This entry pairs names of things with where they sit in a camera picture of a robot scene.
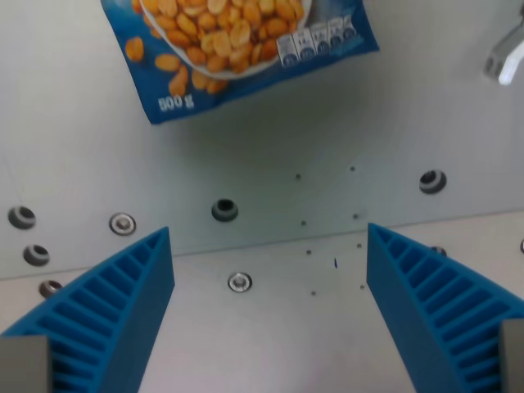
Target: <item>metal rivet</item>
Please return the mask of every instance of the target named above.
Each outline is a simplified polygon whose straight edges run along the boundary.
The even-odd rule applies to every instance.
[[[36,224],[36,217],[33,211],[25,206],[16,206],[9,209],[7,219],[13,227],[18,229],[29,229]]]
[[[418,188],[425,194],[437,194],[442,191],[445,185],[448,183],[448,179],[445,173],[441,170],[434,169],[429,170],[420,177]]]
[[[49,253],[45,248],[39,245],[27,246],[24,249],[24,260],[33,266],[44,266],[49,262]]]
[[[227,223],[238,216],[238,206],[230,199],[218,199],[211,207],[211,214],[217,221]]]
[[[129,236],[136,231],[137,223],[126,213],[116,213],[109,219],[109,228],[119,236]]]
[[[54,295],[61,288],[62,285],[59,282],[47,280],[42,281],[40,287],[38,287],[38,291],[40,292],[40,295],[47,299],[51,295]]]
[[[229,288],[237,293],[249,291],[253,285],[251,276],[246,273],[234,273],[228,278]]]
[[[442,247],[439,247],[439,246],[433,246],[431,247],[431,249],[436,252],[437,254],[441,254],[443,256],[448,256],[448,253],[446,252],[446,250]]]

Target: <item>roasted peanut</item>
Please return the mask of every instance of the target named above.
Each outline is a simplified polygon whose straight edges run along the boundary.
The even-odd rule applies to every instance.
[[[169,29],[176,29],[177,24],[174,21],[174,19],[168,18],[167,16],[158,15],[155,18],[155,22],[161,29],[169,30]]]
[[[137,14],[143,13],[142,4],[140,4],[140,0],[132,0],[131,7],[133,8],[133,11],[135,11]]]
[[[177,15],[177,25],[185,34],[189,36],[197,35],[197,25],[186,14]]]
[[[151,14],[158,14],[158,0],[142,0],[142,4]]]
[[[249,59],[249,55],[251,54],[252,49],[253,44],[248,43],[247,45],[244,45],[243,47],[240,47],[232,51],[231,55],[229,55],[229,65],[232,67],[236,67],[242,62],[244,62],[244,60]]]
[[[216,18],[210,12],[204,12],[198,16],[198,27],[210,31],[216,27]]]
[[[207,84],[206,91],[209,94],[216,94],[216,93],[220,93],[227,86],[228,86],[228,81],[227,80],[212,79]]]
[[[207,0],[207,9],[212,14],[218,15],[228,4],[228,0]]]
[[[229,40],[233,47],[241,47],[249,43],[251,37],[251,27],[247,20],[238,20],[229,33]]]
[[[213,48],[216,54],[221,57],[228,57],[231,54],[231,43],[226,31],[220,30],[213,34]]]
[[[158,31],[156,31],[156,29],[153,27],[151,28],[151,31],[150,31],[151,35],[155,38],[158,38],[158,39],[162,39],[162,36],[160,35],[160,33]]]
[[[195,18],[199,16],[202,12],[206,10],[206,6],[198,6],[198,7],[185,7],[183,9],[184,13],[187,16],[190,16],[191,18]]]
[[[228,65],[228,61],[224,57],[218,55],[213,55],[207,61],[207,70],[211,73],[216,73],[224,70]]]
[[[300,0],[289,0],[289,3],[295,10],[295,19],[301,20],[304,17],[304,6],[302,6]]]
[[[128,39],[125,43],[125,54],[130,61],[141,61],[144,58],[144,42],[140,37]]]
[[[260,59],[262,61],[268,61],[273,59],[278,54],[277,41],[269,39],[262,45],[260,51]]]
[[[241,74],[242,72],[246,71],[248,68],[249,68],[249,60],[244,59],[243,61],[240,62],[240,64],[238,64],[237,66],[233,68],[233,71],[236,74]]]
[[[244,4],[242,9],[244,19],[247,20],[253,29],[258,29],[262,22],[262,14],[260,14],[259,6],[256,2],[249,1]]]
[[[210,81],[210,77],[198,72],[197,70],[193,70],[191,73],[191,81],[196,90],[204,90]]]
[[[170,53],[164,53],[155,58],[155,66],[162,71],[175,72],[180,68],[180,59]]]
[[[259,0],[259,7],[263,15],[270,16],[275,12],[275,1]]]
[[[188,47],[191,44],[189,37],[179,30],[169,30],[167,39],[177,47]]]
[[[206,63],[206,54],[199,47],[189,47],[186,53],[191,63],[195,66],[201,66]]]
[[[251,52],[251,65],[256,66],[260,61],[260,52],[262,52],[262,44],[257,43]]]
[[[158,0],[158,11],[168,18],[174,18],[178,12],[176,0]]]
[[[234,23],[240,19],[241,11],[240,8],[236,7],[230,7],[229,8],[229,16],[228,16],[228,22],[230,25],[234,25]]]
[[[278,38],[287,33],[287,23],[278,18],[268,20],[266,28],[268,29],[269,36],[273,38]]]
[[[266,39],[268,39],[268,28],[265,27],[264,25],[260,27],[259,29],[259,40],[260,41],[265,41]]]
[[[178,73],[169,82],[169,93],[172,96],[183,96],[186,94],[189,73],[185,65],[180,67]]]
[[[200,48],[206,55],[210,55],[215,52],[215,48],[213,47],[213,34],[207,34],[202,37],[202,40],[200,41]]]
[[[295,10],[289,0],[275,0],[277,15],[284,20],[295,20]]]

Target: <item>white surface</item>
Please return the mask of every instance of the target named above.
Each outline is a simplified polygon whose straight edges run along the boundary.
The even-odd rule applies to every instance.
[[[524,296],[524,212],[398,231]],[[141,393],[414,392],[371,292],[360,289],[366,248],[366,234],[355,233],[175,258]],[[246,293],[227,287],[237,271],[253,278]],[[80,273],[1,281],[0,331],[42,300],[42,280],[66,284]]]
[[[160,127],[98,0],[5,2],[0,277],[87,267],[164,225],[180,255],[524,208],[524,76],[482,74],[521,2],[369,0],[379,53]],[[418,190],[429,169],[448,176],[437,196]],[[234,223],[212,219],[220,197]],[[7,222],[21,202],[28,232]],[[117,211],[132,237],[109,230]],[[48,266],[22,260],[32,243]]]

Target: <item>ribbed blue pad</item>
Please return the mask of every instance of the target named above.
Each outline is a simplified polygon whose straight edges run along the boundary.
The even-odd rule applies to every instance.
[[[3,335],[49,337],[55,393],[136,393],[173,287],[163,228],[60,289]]]
[[[417,392],[500,391],[499,325],[524,316],[521,299],[373,224],[368,285]]]

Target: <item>bag of peanuts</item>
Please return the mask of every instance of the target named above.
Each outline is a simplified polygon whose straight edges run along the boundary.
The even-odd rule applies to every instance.
[[[362,0],[102,0],[152,124],[378,50]]]

